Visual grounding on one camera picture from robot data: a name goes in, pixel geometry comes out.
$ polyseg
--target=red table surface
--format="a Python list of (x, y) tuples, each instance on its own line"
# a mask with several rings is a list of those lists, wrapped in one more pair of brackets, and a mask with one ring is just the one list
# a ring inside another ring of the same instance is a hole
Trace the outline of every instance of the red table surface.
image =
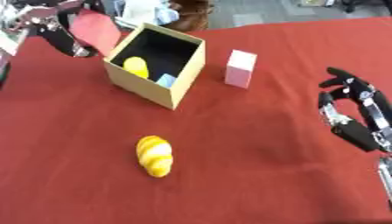
[[(389, 18), (194, 35), (206, 68), (174, 112), (111, 85), (100, 57), (27, 40), (0, 93), (0, 223), (392, 223), (378, 153), (338, 139), (317, 110), (328, 66), (392, 97)], [(258, 54), (249, 90), (223, 83), (233, 49)], [(137, 164), (147, 135), (172, 144), (166, 178)]]

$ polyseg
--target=yellow toy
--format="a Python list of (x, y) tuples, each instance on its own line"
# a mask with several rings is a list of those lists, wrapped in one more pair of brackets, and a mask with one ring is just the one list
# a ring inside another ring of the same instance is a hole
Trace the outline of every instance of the yellow toy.
[(155, 177), (162, 178), (172, 169), (172, 147), (158, 136), (146, 136), (136, 146), (139, 164)]
[(144, 59), (139, 57), (131, 57), (124, 61), (123, 69), (129, 73), (135, 74), (139, 77), (148, 79), (149, 69)]

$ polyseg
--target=toy croissant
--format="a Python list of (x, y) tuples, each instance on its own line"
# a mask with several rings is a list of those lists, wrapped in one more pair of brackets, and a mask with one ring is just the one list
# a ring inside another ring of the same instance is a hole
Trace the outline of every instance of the toy croissant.
[(136, 146), (139, 164), (155, 178), (162, 178), (172, 169), (172, 147), (159, 136), (146, 136)]

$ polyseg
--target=white cube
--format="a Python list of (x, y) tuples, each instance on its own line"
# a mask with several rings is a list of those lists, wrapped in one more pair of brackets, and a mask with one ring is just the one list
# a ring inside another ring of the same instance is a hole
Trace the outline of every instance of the white cube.
[(256, 54), (233, 50), (227, 63), (225, 83), (248, 88), (256, 59)]

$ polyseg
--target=yellow box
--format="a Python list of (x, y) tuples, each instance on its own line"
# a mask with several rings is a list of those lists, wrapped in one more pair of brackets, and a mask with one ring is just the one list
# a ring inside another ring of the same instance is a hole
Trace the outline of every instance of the yellow box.
[[(148, 80), (123, 70), (123, 62), (132, 56), (146, 60), (150, 71)], [(206, 64), (206, 42), (181, 32), (143, 24), (125, 38), (104, 63), (114, 84), (174, 110)], [(177, 79), (171, 87), (162, 87), (155, 82), (162, 74)]]

